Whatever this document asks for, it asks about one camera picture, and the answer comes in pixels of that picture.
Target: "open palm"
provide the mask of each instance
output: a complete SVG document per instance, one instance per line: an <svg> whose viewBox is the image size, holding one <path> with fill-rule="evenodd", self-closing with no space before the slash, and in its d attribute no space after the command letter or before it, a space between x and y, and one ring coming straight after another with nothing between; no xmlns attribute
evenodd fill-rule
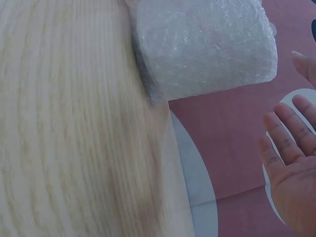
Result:
<svg viewBox="0 0 316 237"><path fill-rule="evenodd" d="M293 53L297 71L316 85L316 60ZM294 106L316 128L316 106L303 96L293 98ZM295 142L282 126L288 128ZM264 116L268 137L259 141L259 151L271 182L271 193L282 219L301 236L316 236L316 136L286 104Z"/></svg>

